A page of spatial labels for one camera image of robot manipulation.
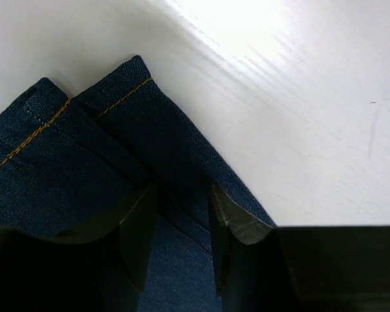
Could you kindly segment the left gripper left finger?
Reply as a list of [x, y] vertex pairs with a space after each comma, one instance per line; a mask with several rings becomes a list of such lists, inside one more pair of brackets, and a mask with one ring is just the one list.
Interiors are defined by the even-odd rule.
[[156, 218], [150, 184], [54, 237], [0, 226], [0, 311], [135, 311]]

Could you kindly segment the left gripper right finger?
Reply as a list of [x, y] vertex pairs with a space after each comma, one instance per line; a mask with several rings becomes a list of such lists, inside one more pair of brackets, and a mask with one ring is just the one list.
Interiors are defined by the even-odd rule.
[[224, 311], [390, 311], [390, 226], [273, 228], [211, 187]]

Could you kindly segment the dark blue denim trousers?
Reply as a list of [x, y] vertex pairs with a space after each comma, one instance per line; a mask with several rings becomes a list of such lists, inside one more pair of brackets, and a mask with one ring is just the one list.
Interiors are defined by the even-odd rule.
[[139, 311], [220, 311], [207, 206], [213, 183], [272, 219], [135, 56], [69, 98], [40, 79], [0, 114], [0, 226], [72, 228], [150, 181], [165, 196]]

